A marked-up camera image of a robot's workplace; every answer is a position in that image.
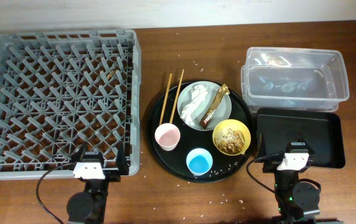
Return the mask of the food scraps and rice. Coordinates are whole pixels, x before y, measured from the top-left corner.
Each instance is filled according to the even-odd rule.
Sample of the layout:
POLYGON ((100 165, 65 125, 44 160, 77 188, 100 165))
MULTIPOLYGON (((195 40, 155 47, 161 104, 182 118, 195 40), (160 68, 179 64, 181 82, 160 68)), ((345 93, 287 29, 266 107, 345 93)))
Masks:
POLYGON ((220 130, 214 137, 216 147, 226 154, 238 154, 245 146, 245 138, 240 130, 231 128, 220 130))

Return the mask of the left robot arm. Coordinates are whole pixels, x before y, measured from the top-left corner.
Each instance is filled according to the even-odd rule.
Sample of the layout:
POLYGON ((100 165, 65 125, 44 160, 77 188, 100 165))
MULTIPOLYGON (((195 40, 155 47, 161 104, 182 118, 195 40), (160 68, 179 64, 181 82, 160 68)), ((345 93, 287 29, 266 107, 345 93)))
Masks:
POLYGON ((88 152, 83 143, 73 153, 74 178, 85 183, 83 192, 73 195, 67 203, 69 223, 103 223, 110 182, 119 182, 129 174, 124 146, 120 145, 116 156, 116 170, 104 170, 104 157, 100 152, 88 152))

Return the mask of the yellow bowl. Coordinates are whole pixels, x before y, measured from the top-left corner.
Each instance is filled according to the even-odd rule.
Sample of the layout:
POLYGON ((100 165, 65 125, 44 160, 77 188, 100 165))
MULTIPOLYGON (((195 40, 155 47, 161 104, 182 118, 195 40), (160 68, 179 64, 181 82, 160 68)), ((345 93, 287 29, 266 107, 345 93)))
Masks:
POLYGON ((224 152, 222 152, 221 150, 218 150, 222 153, 222 154, 225 154, 225 155, 228 155, 228 156, 238 156, 238 155, 244 155, 245 152, 250 148, 250 144, 251 144, 251 134, 250 134, 250 130, 249 128, 244 124, 242 123, 241 121, 238 121, 238 120, 235 120, 235 119, 227 119, 227 120, 224 120, 224 121, 221 121, 220 123, 217 124, 217 126, 215 127, 215 129, 213 130, 213 134, 212 134, 212 140, 213 140, 213 143, 215 145, 215 141, 214 141, 214 137, 215 135, 222 129, 228 129, 228 128, 231 128, 233 130, 240 130, 242 132, 242 134, 244 135, 244 138, 245 138, 245 146, 243 148, 243 150, 241 152, 239 152, 238 154, 226 154, 224 152))

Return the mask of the wooden chopstick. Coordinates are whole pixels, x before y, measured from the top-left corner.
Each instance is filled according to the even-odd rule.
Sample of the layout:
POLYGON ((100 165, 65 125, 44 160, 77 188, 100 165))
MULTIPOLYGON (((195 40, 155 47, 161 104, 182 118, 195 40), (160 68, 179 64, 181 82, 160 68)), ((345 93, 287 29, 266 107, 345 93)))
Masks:
POLYGON ((177 91, 176 91, 176 95, 175 95, 175 98, 174 98, 174 104, 173 104, 173 107, 172 107, 171 117, 170 117, 170 120, 169 120, 169 123, 171 123, 171 124, 172 124, 173 119, 174 119, 176 105, 177 105, 177 101, 178 101, 178 98, 179 98, 179 93, 180 93, 180 88, 181 88, 184 72, 185 72, 185 70, 182 69, 182 73, 181 73, 180 78, 179 78, 179 84, 177 85, 177 91))
POLYGON ((169 79, 168 79, 168 82, 167 82, 166 92, 165 92, 164 100, 163 100, 163 104, 162 104, 161 116, 160 116, 160 120, 159 120, 159 126, 163 122, 163 117, 164 117, 164 112, 165 112, 166 103, 167 103, 167 99, 168 99, 171 80, 172 80, 172 73, 169 74, 169 79))

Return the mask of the brown snack wrapper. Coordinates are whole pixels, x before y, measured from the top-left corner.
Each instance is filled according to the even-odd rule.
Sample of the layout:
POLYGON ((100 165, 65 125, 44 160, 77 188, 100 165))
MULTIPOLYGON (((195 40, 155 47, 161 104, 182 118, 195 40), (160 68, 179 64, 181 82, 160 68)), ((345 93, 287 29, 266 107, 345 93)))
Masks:
POLYGON ((230 91, 226 84, 223 84, 207 109, 199 124, 203 129, 208 129, 208 125, 212 124, 211 129, 216 125, 229 118, 232 112, 232 101, 229 97, 230 91))

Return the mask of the blue cup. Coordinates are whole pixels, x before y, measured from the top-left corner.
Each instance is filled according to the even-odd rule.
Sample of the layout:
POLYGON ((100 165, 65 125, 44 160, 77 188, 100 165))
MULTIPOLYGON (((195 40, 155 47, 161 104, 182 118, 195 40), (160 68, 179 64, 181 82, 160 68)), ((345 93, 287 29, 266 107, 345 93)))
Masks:
POLYGON ((186 165, 195 176, 206 174, 213 166, 213 157, 208 150, 196 148, 191 150, 186 157, 186 165))

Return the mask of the pink cup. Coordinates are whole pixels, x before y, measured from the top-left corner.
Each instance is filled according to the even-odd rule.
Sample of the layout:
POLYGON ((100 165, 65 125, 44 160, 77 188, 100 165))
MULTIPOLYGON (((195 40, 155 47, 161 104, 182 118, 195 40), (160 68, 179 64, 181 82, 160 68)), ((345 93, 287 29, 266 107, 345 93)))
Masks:
POLYGON ((174 124, 164 123, 156 128, 154 137, 163 150, 172 151, 180 141, 180 131, 174 124))

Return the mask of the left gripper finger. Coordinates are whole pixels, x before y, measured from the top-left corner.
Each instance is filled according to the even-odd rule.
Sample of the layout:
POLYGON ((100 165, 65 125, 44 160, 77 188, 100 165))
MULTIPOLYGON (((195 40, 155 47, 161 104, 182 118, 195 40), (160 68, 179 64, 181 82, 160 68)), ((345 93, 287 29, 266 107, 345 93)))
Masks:
POLYGON ((85 152, 87 151, 87 143, 84 142, 80 148, 78 150, 76 150, 72 156, 71 156, 71 163, 77 163, 80 162, 85 154, 85 152))
POLYGON ((116 155, 116 165, 117 165, 118 172, 120 175, 128 175, 129 174, 129 165, 126 160, 123 143, 121 143, 118 148, 118 153, 116 155))

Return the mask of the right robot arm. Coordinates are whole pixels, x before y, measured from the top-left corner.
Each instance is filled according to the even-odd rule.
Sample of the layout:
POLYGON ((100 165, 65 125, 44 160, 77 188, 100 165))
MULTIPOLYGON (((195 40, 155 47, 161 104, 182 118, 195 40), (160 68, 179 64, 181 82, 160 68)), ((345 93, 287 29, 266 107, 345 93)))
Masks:
POLYGON ((320 214, 321 185, 310 179, 301 179, 300 173, 312 162, 311 149, 304 142, 290 142, 285 151, 269 155, 263 163, 263 172, 274 174, 274 196, 279 215, 273 223, 315 223, 320 214))

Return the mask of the white tissue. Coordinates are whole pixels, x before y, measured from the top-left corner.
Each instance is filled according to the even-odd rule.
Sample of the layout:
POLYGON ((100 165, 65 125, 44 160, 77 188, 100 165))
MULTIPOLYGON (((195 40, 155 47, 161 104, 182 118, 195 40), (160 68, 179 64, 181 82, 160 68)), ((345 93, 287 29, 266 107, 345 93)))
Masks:
POLYGON ((194 113, 205 101, 208 95, 208 88, 202 84, 187 86, 180 94, 180 118, 188 126, 194 126, 194 113))

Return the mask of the light grey plate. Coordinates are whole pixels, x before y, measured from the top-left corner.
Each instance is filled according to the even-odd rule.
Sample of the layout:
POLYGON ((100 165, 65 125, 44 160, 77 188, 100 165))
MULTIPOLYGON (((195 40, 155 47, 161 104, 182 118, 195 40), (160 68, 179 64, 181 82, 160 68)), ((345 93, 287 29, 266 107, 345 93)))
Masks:
POLYGON ((214 82, 208 81, 194 82, 185 87, 178 97, 177 112, 179 114, 179 117, 182 116, 184 107, 191 103, 192 92, 195 91, 195 87, 199 85, 204 86, 206 88, 207 94, 205 96, 205 99, 199 104, 196 109, 194 109, 193 113, 191 114, 190 118, 192 119, 192 124, 185 121, 184 118, 182 118, 182 120, 190 128, 196 129, 198 131, 210 131, 213 130, 219 122, 229 118, 230 113, 232 111, 232 102, 229 95, 224 95, 218 108, 215 110, 215 113, 208 122, 207 127, 204 129, 199 124, 200 120, 210 108, 212 101, 214 100, 215 96, 217 95, 217 91, 221 86, 214 82))

